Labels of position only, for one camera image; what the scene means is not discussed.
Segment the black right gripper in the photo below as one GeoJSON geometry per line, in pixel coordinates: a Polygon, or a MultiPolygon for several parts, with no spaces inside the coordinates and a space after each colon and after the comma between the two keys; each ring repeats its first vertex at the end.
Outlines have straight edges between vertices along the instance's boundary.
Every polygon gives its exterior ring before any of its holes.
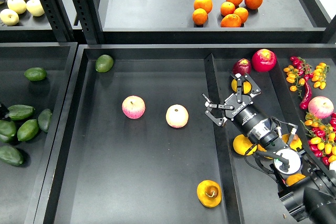
{"type": "Polygon", "coordinates": [[[231,76],[236,81],[236,90],[224,104],[215,104],[202,93],[205,115],[219,127],[230,119],[244,135],[266,135],[270,132],[270,119],[253,102],[253,98],[261,94],[261,88],[248,73],[231,73],[231,76]]]}

